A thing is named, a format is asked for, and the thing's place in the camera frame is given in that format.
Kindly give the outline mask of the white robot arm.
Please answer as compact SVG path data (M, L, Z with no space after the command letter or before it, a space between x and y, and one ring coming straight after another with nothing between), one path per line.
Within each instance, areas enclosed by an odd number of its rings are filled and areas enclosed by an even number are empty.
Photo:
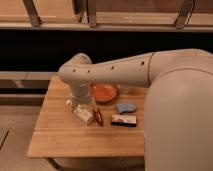
M146 53L93 64L77 54L59 77L75 101L90 83L143 86L145 171L213 171L213 54L200 49Z

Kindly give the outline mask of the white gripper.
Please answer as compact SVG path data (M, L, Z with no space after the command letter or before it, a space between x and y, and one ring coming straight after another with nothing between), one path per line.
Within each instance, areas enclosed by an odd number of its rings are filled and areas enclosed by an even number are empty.
M71 84L69 88L72 112L74 112L79 105L89 104L92 101L90 85L88 83Z

